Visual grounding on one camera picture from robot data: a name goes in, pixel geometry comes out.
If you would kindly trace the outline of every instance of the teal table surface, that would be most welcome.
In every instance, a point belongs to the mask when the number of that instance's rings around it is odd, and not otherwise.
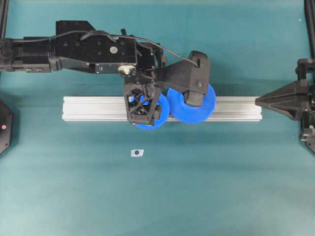
[[[302,0],[12,0],[6,36],[51,36],[58,20],[203,51],[219,96],[273,91],[310,56]],[[299,123],[267,110],[261,122],[153,132],[62,120],[63,96],[117,96],[122,83],[71,70],[1,74],[15,124],[0,157],[0,236],[314,235],[315,155]]]

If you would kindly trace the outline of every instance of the gear teeth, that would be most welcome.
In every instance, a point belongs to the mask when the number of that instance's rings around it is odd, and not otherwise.
[[[216,92],[211,85],[200,108],[185,104],[183,95],[171,88],[167,92],[167,100],[172,117],[184,124],[198,124],[205,121],[215,110],[217,102]]]
[[[155,130],[160,128],[168,119],[169,117],[169,104],[168,101],[166,99],[166,97],[161,94],[158,98],[157,103],[162,106],[162,111],[161,111],[161,117],[159,120],[156,120],[154,122],[154,125],[145,125],[145,124],[137,124],[136,126],[139,129],[143,129],[143,130]]]

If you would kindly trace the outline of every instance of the metal frame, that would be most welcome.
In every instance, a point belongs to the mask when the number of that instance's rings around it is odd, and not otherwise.
[[[206,121],[260,121],[261,107],[255,105],[257,97],[219,96],[214,113]],[[65,121],[127,121],[122,96],[63,97]],[[168,121],[177,121],[170,117]]]

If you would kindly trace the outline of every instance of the black mount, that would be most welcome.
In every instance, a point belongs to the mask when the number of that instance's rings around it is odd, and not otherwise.
[[[198,51],[192,51],[189,59],[199,67],[182,60],[165,67],[160,73],[160,80],[166,86],[183,93],[186,104],[200,107],[203,95],[208,92],[211,62],[206,54]]]
[[[255,103],[300,121],[300,141],[305,141],[307,147],[315,152],[315,86],[310,86],[307,80],[307,74],[314,71],[315,59],[299,59],[295,69],[297,81],[257,98]]]

